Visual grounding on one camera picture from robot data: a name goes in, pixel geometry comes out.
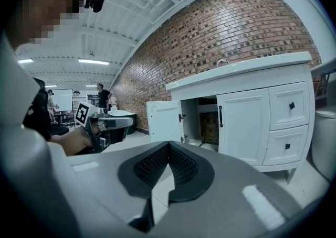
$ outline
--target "vanity countertop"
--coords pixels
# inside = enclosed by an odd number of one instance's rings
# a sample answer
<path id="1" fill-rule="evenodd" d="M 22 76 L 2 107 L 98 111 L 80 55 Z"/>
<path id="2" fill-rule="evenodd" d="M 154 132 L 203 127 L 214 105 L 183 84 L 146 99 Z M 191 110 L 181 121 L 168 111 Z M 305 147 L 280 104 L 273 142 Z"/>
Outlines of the vanity countertop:
<path id="1" fill-rule="evenodd" d="M 251 59 L 247 61 L 231 63 L 229 65 L 204 71 L 190 77 L 166 84 L 166 90 L 177 89 L 195 83 L 220 79 L 228 76 L 238 75 L 246 72 L 289 66 L 292 64 L 303 64 L 311 60 L 307 51 L 285 53 L 283 55 L 267 56 L 262 58 Z"/>

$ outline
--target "ceiling light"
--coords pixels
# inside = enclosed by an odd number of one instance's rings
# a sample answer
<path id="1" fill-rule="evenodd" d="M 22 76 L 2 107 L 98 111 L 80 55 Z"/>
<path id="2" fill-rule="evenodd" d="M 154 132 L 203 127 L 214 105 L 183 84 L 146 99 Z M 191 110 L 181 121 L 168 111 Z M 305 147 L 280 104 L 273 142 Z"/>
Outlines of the ceiling light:
<path id="1" fill-rule="evenodd" d="M 80 62 L 80 63 L 90 63 L 90 64 L 106 64 L 106 65 L 109 64 L 109 62 L 86 60 L 86 59 L 78 59 L 78 62 Z"/>
<path id="2" fill-rule="evenodd" d="M 32 62 L 34 62 L 34 61 L 32 61 L 32 59 L 24 59 L 24 60 L 20 60 L 20 61 L 18 61 L 20 64 L 24 64 L 24 63 L 32 63 Z"/>

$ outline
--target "open cabinet door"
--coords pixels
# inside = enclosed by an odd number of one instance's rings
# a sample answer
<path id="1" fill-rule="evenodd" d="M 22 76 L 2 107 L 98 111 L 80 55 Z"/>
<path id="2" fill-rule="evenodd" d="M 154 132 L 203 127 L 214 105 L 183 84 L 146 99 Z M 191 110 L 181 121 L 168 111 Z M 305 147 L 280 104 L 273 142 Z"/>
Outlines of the open cabinet door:
<path id="1" fill-rule="evenodd" d="M 183 137 L 180 101 L 147 102 L 147 119 L 151 142 L 178 141 Z"/>

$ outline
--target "floor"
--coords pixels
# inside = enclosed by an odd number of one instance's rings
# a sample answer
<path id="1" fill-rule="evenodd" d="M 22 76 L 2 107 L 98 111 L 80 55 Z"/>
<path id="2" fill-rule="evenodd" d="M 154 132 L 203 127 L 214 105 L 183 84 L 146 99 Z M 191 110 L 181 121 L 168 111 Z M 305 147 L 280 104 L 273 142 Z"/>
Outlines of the floor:
<path id="1" fill-rule="evenodd" d="M 148 135 L 134 132 L 128 135 L 123 142 L 110 145 L 104 152 L 127 149 L 147 143 L 150 143 Z M 213 146 L 205 145 L 204 148 L 213 149 Z M 304 163 L 302 172 L 290 184 L 286 182 L 286 171 L 268 172 L 266 175 L 289 192 L 303 208 L 313 200 L 323 196 L 329 187 L 329 182 L 316 171 L 309 157 Z M 174 178 L 171 169 L 167 167 L 159 182 L 152 190 L 155 222 L 158 222 L 168 210 L 168 193 L 173 189 Z"/>

